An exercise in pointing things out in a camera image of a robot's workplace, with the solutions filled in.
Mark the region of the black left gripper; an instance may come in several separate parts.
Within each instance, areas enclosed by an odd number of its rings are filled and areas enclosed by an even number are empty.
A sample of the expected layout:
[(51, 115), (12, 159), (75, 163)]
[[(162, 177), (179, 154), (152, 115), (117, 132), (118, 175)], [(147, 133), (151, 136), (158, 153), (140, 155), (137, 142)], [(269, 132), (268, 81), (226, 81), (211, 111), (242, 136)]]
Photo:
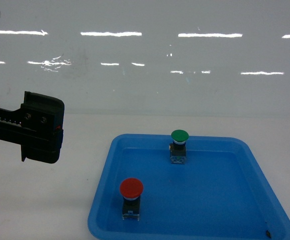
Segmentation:
[(20, 145), (22, 161), (54, 164), (63, 143), (64, 113), (62, 100), (25, 91), (19, 109), (0, 108), (0, 140)]

